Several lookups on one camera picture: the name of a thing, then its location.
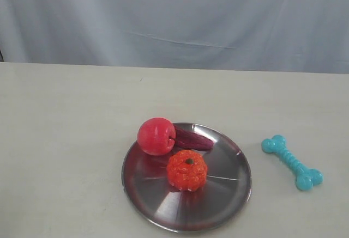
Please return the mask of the teal toy bone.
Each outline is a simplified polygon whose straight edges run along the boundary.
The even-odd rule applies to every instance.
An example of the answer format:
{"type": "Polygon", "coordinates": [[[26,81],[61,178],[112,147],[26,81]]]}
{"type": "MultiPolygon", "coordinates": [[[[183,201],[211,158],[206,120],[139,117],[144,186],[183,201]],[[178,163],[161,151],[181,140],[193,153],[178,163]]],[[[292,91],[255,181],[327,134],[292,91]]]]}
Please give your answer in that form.
{"type": "Polygon", "coordinates": [[[282,135],[274,135],[261,142],[261,149],[267,154],[274,154],[295,175],[295,186],[300,191],[309,191],[314,186],[323,183],[323,174],[314,168],[308,168],[286,146],[286,138],[282,135]]]}

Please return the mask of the purple toy sweet potato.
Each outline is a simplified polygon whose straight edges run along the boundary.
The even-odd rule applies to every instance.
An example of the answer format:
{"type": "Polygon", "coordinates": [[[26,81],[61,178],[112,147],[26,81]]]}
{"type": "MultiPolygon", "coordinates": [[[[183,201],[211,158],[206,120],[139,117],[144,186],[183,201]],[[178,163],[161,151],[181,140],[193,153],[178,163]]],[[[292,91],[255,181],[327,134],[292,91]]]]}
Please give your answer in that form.
{"type": "Polygon", "coordinates": [[[186,131],[177,125],[175,125],[174,128],[176,130],[174,143],[177,147],[203,151],[213,148],[214,142],[209,138],[194,132],[186,131]]]}

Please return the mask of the red toy apple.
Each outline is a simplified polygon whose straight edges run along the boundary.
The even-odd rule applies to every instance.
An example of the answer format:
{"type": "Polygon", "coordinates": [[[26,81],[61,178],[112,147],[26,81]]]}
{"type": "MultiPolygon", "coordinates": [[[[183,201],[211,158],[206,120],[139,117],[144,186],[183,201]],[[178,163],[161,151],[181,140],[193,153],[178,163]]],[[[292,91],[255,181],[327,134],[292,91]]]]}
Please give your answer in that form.
{"type": "Polygon", "coordinates": [[[176,130],[165,118],[151,118],[145,121],[137,133],[141,150],[152,156],[168,154],[175,145],[176,130]]]}

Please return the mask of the orange toy pumpkin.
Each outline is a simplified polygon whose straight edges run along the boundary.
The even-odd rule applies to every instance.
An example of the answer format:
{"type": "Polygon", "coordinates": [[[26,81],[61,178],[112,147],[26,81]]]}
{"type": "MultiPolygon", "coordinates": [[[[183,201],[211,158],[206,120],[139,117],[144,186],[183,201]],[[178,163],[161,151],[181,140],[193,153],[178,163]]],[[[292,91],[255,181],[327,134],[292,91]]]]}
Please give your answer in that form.
{"type": "Polygon", "coordinates": [[[198,152],[183,149],[169,158],[166,171],[171,186],[195,192],[206,184],[208,166],[198,152]]]}

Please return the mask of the round silver metal plate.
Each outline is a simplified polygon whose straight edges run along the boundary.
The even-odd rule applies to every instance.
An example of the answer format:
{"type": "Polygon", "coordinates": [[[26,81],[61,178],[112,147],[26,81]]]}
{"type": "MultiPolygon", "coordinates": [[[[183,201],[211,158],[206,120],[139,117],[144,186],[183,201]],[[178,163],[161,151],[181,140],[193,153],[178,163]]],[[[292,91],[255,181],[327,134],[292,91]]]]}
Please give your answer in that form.
{"type": "Polygon", "coordinates": [[[167,180],[169,157],[150,156],[134,143],[122,166],[122,185],[134,209],[147,221],[175,233],[215,229],[238,214],[251,195],[251,170],[240,147],[229,137],[207,126],[176,126],[211,139],[210,151],[200,151],[208,166],[206,184],[195,192],[180,191],[167,180]]]}

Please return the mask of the white backdrop cloth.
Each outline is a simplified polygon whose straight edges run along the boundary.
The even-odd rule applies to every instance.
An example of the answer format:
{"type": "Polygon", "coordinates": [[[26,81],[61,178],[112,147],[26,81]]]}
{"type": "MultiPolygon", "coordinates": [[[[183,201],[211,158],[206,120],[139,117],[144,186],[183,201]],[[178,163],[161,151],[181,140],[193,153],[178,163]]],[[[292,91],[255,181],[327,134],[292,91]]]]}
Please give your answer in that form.
{"type": "Polygon", "coordinates": [[[7,62],[348,73],[348,0],[1,0],[7,62]]]}

